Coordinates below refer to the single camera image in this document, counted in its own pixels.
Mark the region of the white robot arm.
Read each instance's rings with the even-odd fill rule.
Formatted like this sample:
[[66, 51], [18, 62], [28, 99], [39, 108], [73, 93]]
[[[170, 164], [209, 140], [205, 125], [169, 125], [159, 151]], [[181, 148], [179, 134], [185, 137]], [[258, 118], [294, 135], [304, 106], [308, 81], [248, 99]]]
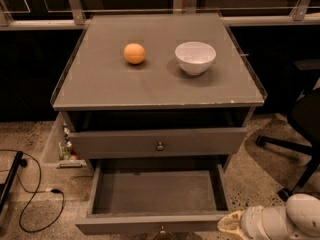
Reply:
[[283, 206], [235, 211], [217, 228], [233, 240], [320, 240], [320, 200], [294, 194]]

